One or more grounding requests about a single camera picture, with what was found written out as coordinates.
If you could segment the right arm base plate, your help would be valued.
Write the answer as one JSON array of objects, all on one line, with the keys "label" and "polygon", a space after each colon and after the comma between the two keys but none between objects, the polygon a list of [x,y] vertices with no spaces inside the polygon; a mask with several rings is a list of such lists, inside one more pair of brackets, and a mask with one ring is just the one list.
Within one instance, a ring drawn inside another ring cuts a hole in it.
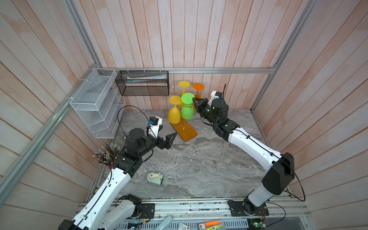
[{"label": "right arm base plate", "polygon": [[255,215],[269,216],[269,211],[266,203],[263,203],[261,206],[256,207],[250,202],[228,200],[227,204],[233,217]]}]

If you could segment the green wine glass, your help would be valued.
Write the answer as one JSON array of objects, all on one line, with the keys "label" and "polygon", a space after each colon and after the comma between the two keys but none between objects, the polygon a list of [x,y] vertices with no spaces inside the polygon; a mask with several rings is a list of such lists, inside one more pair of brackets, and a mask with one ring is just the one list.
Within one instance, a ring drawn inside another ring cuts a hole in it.
[{"label": "green wine glass", "polygon": [[181,97],[183,106],[181,109],[181,116],[185,120],[190,120],[194,116],[194,106],[193,106],[193,98],[195,96],[192,93],[185,93]]}]

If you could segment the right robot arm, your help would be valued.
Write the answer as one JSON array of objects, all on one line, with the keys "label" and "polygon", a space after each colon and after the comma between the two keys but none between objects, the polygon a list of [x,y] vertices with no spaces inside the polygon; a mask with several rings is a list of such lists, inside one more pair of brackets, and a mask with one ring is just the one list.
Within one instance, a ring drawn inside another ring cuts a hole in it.
[{"label": "right robot arm", "polygon": [[273,196],[280,195],[295,178],[294,157],[269,148],[248,134],[239,124],[228,118],[229,107],[223,98],[193,98],[201,118],[207,120],[215,133],[253,157],[266,171],[259,187],[243,200],[246,215],[253,216],[257,209]]}]

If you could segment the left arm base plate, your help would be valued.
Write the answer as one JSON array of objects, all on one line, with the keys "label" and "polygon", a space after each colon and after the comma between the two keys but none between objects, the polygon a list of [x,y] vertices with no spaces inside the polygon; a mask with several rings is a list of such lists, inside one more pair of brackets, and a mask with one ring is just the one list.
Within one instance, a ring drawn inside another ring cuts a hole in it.
[{"label": "left arm base plate", "polygon": [[155,204],[151,203],[142,203],[139,204],[137,208],[135,208],[132,216],[128,217],[128,219],[153,219],[155,214]]}]

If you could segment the gold rack with wooden base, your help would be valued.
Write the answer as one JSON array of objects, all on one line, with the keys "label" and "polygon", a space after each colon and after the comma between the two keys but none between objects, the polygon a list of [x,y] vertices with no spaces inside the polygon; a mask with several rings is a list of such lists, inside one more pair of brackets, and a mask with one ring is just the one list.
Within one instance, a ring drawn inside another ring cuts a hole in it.
[{"label": "gold rack with wooden base", "polygon": [[[177,107],[182,109],[183,103],[181,102]],[[185,120],[181,116],[181,120],[178,124],[170,123],[173,128],[177,131],[179,136],[183,139],[184,142],[191,140],[196,137],[198,133],[194,130],[194,128],[188,123],[188,120]]]}]

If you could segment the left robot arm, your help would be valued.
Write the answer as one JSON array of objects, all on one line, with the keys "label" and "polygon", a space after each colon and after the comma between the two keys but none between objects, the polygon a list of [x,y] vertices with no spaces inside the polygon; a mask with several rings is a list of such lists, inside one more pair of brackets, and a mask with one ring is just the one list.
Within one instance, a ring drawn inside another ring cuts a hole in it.
[{"label": "left robot arm", "polygon": [[122,188],[130,181],[144,162],[143,156],[154,148],[170,149],[177,133],[159,137],[150,129],[132,129],[126,137],[126,145],[118,155],[110,174],[93,198],[72,220],[63,220],[60,230],[114,230],[119,223],[140,215],[141,199],[129,194],[120,205],[108,211]]}]

